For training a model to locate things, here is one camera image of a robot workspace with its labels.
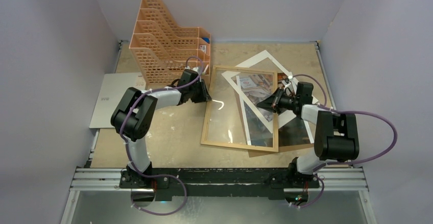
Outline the printed photo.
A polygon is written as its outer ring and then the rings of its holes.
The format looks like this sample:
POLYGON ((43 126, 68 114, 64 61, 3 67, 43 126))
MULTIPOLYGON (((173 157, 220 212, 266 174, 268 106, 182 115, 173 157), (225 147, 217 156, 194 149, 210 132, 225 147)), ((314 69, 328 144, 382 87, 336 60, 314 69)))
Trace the printed photo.
MULTIPOLYGON (((274 114, 255 107, 275 91, 273 75, 241 72, 231 79, 252 104, 249 106, 236 96, 247 145, 273 147, 273 132, 268 126, 272 125, 274 114)), ((278 136, 280 146, 311 145, 305 123, 296 117, 279 128, 278 136)))

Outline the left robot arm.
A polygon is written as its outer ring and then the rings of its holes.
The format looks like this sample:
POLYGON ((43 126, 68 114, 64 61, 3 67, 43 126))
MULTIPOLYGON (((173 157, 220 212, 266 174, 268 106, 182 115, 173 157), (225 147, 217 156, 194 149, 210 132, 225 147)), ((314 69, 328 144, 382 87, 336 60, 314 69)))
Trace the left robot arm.
POLYGON ((159 176, 148 171, 151 161, 147 155, 145 140, 155 111, 179 106, 188 101, 204 103, 210 100, 200 68, 186 68, 181 78, 164 88, 140 91, 130 87, 126 90, 111 116, 110 123, 124 141, 128 168, 134 171, 132 181, 138 187, 148 187, 152 178, 159 176))

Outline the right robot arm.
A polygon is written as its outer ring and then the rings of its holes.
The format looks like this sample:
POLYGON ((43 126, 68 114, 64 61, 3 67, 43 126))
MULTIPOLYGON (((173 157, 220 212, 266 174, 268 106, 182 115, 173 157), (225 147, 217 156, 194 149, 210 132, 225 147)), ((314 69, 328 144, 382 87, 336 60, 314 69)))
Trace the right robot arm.
POLYGON ((320 108, 312 103, 314 86, 299 82, 295 93, 288 94, 284 88, 276 91, 257 107, 281 114, 292 111, 303 121, 316 125, 314 150, 296 158, 287 172, 286 179, 294 187, 300 186, 320 168, 329 164, 347 163, 359 156, 359 141, 356 117, 353 114, 339 114, 320 108))

